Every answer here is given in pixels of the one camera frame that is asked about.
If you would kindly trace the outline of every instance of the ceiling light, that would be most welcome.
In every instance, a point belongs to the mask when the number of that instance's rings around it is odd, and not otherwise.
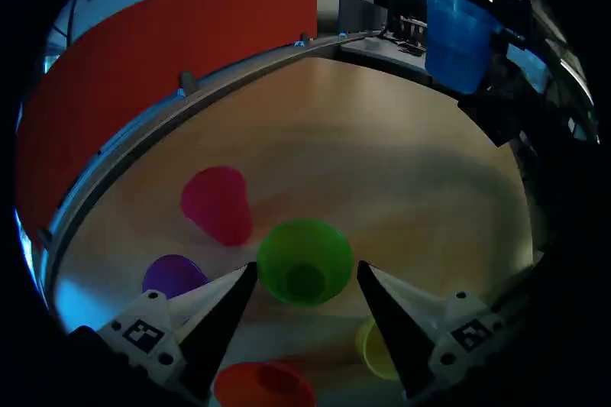
[[[584,90],[584,92],[587,95],[587,98],[590,99],[590,103],[592,104],[592,106],[594,106],[594,101],[592,100],[592,96],[590,95],[590,91],[588,90],[587,86],[586,86],[586,82],[584,81],[584,79],[579,75],[578,72],[575,71],[575,68],[573,68],[571,65],[569,65],[567,63],[566,60],[564,59],[560,59],[560,64],[564,67],[565,70],[567,70],[569,72],[569,74],[571,76],[574,77],[575,81],[577,81],[577,84],[579,84],[579,86]]]

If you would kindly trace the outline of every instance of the pink cup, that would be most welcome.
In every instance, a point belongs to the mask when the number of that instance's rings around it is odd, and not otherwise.
[[[183,188],[180,208],[210,237],[226,246],[238,246],[253,230],[246,181],[229,166],[197,173]]]

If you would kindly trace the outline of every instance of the wooden table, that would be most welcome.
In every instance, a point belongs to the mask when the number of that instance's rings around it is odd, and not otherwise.
[[[244,247],[218,246],[179,208],[183,185],[219,164],[248,182],[254,233]],[[216,278],[254,260],[261,239],[291,218],[334,225],[357,260],[441,296],[486,295],[532,262],[508,146],[494,147],[430,88],[306,58],[189,119],[111,186],[66,252],[57,308],[68,329],[98,328],[141,293],[158,257],[187,256]],[[396,405],[399,384],[371,375],[354,350],[368,314],[356,278],[317,308],[281,304],[258,286],[223,366],[286,358],[320,406]]]

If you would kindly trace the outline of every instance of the purple cup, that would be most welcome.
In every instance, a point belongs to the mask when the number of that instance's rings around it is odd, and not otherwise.
[[[178,254],[168,254],[149,266],[144,274],[142,292],[156,289],[171,299],[208,282],[206,275],[191,260]]]

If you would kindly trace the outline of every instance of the red wall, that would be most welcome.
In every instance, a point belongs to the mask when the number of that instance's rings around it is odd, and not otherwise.
[[[119,129],[196,77],[316,36],[316,0],[144,0],[82,35],[24,108],[15,204],[27,234],[53,213],[87,162]]]

